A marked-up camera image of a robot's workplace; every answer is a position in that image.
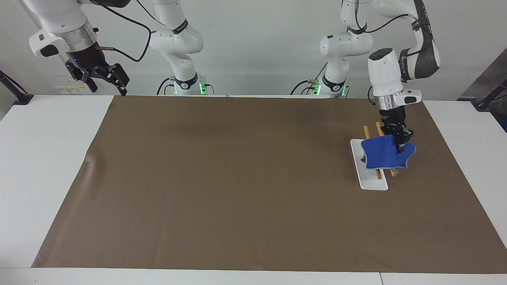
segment brown paper mat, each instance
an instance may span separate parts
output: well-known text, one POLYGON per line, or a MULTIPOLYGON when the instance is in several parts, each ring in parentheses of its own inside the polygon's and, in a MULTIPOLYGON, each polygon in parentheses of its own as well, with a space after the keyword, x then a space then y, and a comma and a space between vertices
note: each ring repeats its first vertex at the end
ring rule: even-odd
POLYGON ((366 100, 115 97, 33 267, 507 273, 423 104, 417 153, 359 188, 366 100))

